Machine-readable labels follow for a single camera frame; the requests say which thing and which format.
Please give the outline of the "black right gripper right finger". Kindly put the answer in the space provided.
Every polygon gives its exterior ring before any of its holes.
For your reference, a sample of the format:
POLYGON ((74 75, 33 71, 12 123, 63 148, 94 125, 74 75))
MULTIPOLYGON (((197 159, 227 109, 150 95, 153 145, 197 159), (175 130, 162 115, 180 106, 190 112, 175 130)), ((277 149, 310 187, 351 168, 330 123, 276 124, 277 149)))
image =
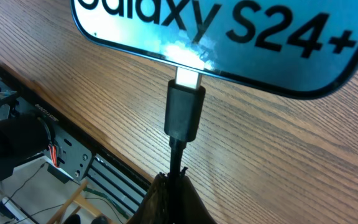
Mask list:
POLYGON ((178 222, 183 224, 216 224, 198 195, 184 167, 178 178, 178 222))

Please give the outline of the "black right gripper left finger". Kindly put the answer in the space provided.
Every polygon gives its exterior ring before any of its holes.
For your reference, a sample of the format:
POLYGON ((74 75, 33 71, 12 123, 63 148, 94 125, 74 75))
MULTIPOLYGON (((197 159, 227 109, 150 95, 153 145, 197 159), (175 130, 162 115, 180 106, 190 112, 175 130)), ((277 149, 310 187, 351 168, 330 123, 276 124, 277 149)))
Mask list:
POLYGON ((169 221, 168 177, 159 173, 155 176, 143 201, 127 224, 166 224, 169 221))

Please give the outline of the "Galaxy S24 smartphone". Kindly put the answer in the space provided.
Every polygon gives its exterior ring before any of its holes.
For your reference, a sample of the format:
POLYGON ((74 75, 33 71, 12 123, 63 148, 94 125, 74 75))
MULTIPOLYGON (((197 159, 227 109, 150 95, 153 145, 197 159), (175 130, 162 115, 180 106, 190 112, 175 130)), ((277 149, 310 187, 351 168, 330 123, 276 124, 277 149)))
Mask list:
POLYGON ((358 0, 71 0, 92 43, 302 100, 358 69, 358 0))

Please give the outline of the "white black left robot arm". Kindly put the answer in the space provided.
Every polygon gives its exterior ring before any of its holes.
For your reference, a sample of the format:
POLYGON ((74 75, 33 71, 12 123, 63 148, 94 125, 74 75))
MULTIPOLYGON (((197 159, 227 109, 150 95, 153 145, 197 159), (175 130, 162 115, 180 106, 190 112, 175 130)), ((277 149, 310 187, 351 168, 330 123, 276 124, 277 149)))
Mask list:
POLYGON ((55 137, 50 121, 33 114, 0 120, 0 181, 22 161, 40 153, 55 137))

